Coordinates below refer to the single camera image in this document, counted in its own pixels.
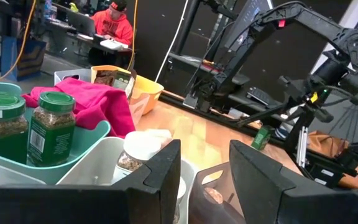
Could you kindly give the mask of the black laptop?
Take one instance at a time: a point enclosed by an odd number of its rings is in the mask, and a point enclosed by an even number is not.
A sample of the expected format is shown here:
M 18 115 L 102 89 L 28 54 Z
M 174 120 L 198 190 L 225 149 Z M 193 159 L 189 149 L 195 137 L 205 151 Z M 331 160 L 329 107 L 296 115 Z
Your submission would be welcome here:
M 69 25 L 73 26 L 77 33 L 87 36 L 94 36 L 96 33 L 94 20 L 79 12 L 68 11 L 67 18 Z

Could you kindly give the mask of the red cloth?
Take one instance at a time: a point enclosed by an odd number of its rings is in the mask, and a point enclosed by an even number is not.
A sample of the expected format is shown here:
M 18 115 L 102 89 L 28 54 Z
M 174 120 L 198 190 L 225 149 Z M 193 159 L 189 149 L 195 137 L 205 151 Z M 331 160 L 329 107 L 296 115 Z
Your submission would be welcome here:
M 106 120 L 111 126 L 109 136 L 124 138 L 135 131 L 127 96 L 120 89 L 67 78 L 53 87 L 37 86 L 23 94 L 26 106 L 36 108 L 40 94 L 47 91 L 74 97 L 76 125 L 81 128 L 94 129 L 100 121 Z

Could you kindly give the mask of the person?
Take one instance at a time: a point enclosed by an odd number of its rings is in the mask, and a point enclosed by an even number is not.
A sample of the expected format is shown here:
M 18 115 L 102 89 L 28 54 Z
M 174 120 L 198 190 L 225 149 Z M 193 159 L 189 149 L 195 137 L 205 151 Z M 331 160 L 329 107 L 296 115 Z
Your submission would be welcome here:
M 132 45 L 133 28 L 126 16 L 126 0 L 112 0 L 109 7 L 91 16 L 95 31 L 106 39 Z

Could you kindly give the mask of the yellow-orange plastic bin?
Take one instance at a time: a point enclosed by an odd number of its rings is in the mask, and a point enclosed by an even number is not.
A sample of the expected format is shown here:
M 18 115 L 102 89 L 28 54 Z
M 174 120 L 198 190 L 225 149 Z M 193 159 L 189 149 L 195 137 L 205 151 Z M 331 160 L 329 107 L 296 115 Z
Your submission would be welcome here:
M 138 74 L 136 74 L 135 70 L 125 70 L 120 67 L 116 67 L 113 65 L 102 65 L 102 66 L 94 66 L 91 67 L 91 82 L 96 83 L 96 79 L 99 77 L 100 73 L 125 73 L 128 77 L 129 75 L 133 79 L 131 81 L 132 86 L 132 93 L 130 99 L 130 103 L 134 102 L 137 103 L 140 100 L 142 94 L 147 94 L 149 97 L 146 100 L 141 100 L 140 102 L 144 102 L 144 109 L 142 114 L 145 115 L 152 111 L 155 105 L 158 102 L 158 98 L 164 87 L 159 84 L 155 83 L 152 80 L 144 78 Z

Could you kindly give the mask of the dark brown foil pouch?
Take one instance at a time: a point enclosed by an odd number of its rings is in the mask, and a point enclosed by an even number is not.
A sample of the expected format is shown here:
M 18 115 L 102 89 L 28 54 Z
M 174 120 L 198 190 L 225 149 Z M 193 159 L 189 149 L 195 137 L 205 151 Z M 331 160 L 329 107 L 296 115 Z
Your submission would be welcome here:
M 112 70 L 100 70 L 96 74 L 95 84 L 113 86 L 116 73 Z

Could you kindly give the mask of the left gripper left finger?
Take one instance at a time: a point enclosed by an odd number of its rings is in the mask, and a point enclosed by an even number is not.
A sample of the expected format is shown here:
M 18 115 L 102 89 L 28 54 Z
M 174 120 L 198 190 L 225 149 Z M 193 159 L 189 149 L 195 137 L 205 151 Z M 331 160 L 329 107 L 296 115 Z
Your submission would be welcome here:
M 111 186 L 0 186 L 0 224 L 173 224 L 181 142 Z

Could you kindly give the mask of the teal plastic bin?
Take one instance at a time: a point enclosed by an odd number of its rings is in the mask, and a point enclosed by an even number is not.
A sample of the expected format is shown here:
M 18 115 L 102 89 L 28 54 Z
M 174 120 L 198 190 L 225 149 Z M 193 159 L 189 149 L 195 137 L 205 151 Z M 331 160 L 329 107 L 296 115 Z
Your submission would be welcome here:
M 7 92 L 13 95 L 21 96 L 21 88 L 17 85 L 10 83 L 0 83 L 0 91 Z M 29 123 L 30 122 L 33 110 L 36 108 L 31 108 L 26 106 L 25 101 L 25 118 Z M 86 152 L 90 149 L 92 145 L 98 142 L 101 138 L 105 137 L 110 131 L 110 125 L 106 121 L 101 121 L 93 130 L 86 130 L 76 126 L 75 120 L 75 130 L 73 133 L 73 141 L 71 145 L 70 155 L 68 159 L 57 166 L 48 166 L 48 167 L 38 167 L 35 166 L 28 158 L 25 164 L 12 161 L 0 156 L 0 166 L 6 167 L 8 169 L 20 172 L 25 175 L 29 175 L 33 178 L 39 179 L 45 184 L 55 185 L 57 182 L 85 155 Z M 28 142 L 27 150 L 29 144 L 29 130 L 28 130 Z

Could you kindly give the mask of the white-lid seasoning jar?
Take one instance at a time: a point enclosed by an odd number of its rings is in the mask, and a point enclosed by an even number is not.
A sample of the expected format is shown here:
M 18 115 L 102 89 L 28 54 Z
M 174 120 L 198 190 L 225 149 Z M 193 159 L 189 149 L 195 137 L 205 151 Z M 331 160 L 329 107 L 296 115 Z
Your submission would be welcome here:
M 164 148 L 172 141 L 172 134 L 168 129 L 147 129 L 145 132 L 148 135 L 157 138 L 161 143 L 161 148 Z
M 124 139 L 123 151 L 117 159 L 111 184 L 125 178 L 137 170 L 162 148 L 158 137 L 145 131 L 133 131 Z

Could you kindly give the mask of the dark green small box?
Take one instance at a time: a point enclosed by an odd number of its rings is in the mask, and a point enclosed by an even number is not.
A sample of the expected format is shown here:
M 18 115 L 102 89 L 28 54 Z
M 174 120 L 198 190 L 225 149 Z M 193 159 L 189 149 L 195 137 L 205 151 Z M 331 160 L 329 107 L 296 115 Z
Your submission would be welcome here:
M 275 129 L 271 126 L 262 126 L 252 141 L 251 146 L 258 150 L 262 151 L 266 147 L 267 143 L 270 140 L 270 137 L 275 132 Z

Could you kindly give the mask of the light grey plastic bin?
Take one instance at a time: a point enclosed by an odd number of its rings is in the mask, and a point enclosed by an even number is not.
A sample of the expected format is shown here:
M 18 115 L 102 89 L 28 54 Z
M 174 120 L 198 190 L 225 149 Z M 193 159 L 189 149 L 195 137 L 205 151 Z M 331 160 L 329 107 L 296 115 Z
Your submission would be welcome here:
M 106 137 L 90 147 L 88 152 L 57 182 L 58 185 L 107 185 L 113 177 L 114 166 L 123 151 L 124 140 Z M 188 224 L 188 204 L 197 170 L 185 159 L 181 160 L 181 177 L 186 191 L 179 204 L 178 224 Z

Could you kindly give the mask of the dark translucent plastic bin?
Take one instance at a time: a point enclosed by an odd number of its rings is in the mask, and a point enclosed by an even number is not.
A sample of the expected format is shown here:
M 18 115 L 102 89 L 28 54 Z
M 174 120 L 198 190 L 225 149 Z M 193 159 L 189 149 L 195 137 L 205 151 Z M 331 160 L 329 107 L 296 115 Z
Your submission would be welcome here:
M 223 196 L 222 205 L 204 197 L 205 187 L 216 189 Z M 201 170 L 196 174 L 188 206 L 189 224 L 246 224 L 232 181 L 228 162 Z

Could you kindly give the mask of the green-lid spice jar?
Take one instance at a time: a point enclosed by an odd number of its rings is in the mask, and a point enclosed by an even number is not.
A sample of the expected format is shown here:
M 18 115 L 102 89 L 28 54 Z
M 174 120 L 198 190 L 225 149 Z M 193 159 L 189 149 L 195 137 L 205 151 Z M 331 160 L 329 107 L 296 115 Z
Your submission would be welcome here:
M 31 117 L 27 150 L 35 166 L 57 166 L 68 159 L 75 130 L 74 105 L 74 98 L 66 93 L 40 94 Z

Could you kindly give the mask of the silver aluminium bracket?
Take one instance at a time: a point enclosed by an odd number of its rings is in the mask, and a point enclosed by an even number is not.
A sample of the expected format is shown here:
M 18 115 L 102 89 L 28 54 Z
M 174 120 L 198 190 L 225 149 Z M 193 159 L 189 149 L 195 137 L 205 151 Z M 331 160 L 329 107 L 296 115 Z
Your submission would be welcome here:
M 300 167 L 305 167 L 306 164 L 307 145 L 308 145 L 308 128 L 303 126 L 299 132 L 297 153 L 296 153 L 296 163 Z

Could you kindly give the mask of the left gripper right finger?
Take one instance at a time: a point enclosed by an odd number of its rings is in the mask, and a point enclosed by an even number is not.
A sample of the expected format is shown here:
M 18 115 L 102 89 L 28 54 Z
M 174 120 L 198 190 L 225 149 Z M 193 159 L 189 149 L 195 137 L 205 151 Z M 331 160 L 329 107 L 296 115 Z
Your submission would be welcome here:
M 358 224 L 358 190 L 333 190 L 238 141 L 229 143 L 247 224 Z

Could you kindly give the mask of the brown bag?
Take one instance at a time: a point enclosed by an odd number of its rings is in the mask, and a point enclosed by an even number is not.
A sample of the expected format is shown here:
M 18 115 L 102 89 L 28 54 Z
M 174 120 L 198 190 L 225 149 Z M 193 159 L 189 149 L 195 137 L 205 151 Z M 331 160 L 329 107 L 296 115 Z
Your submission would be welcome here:
M 339 155 L 344 149 L 347 149 L 349 145 L 347 140 L 330 136 L 321 131 L 309 133 L 308 138 L 309 149 L 330 158 Z M 339 186 L 348 189 L 358 189 L 358 176 L 352 177 L 345 174 L 339 181 Z

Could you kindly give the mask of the dark office desk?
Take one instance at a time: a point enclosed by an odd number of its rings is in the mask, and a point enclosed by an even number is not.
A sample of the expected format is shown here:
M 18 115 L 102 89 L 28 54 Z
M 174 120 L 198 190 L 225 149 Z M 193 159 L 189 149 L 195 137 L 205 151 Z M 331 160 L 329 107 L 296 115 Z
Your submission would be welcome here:
M 62 21 L 47 20 L 44 23 L 45 33 L 48 34 L 47 53 L 54 57 L 61 57 L 79 66 L 89 67 L 88 53 L 92 48 L 102 50 L 109 54 L 123 56 L 123 60 L 129 60 L 132 56 L 132 49 L 119 47 L 112 49 L 101 45 L 103 41 L 99 36 L 94 35 L 89 39 L 83 34 L 77 34 L 72 26 Z

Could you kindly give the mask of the blue box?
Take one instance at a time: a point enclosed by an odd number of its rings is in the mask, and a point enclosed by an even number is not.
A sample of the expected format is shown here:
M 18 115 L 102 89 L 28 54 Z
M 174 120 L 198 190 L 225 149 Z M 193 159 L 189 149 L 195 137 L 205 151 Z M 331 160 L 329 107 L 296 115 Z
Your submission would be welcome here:
M 4 36 L 1 43 L 0 68 L 1 75 L 14 81 L 23 81 L 37 77 L 41 74 L 40 70 L 44 62 L 46 43 L 44 41 L 26 39 L 21 57 L 19 53 L 23 44 L 23 39 Z

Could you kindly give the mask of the black keyboard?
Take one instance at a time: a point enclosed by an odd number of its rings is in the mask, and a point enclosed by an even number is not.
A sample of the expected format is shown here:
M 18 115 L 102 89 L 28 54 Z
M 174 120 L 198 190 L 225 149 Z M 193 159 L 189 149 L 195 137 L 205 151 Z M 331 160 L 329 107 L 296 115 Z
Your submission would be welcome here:
M 256 87 L 250 87 L 248 89 L 247 97 L 255 99 L 266 106 L 271 105 L 274 102 L 269 94 Z

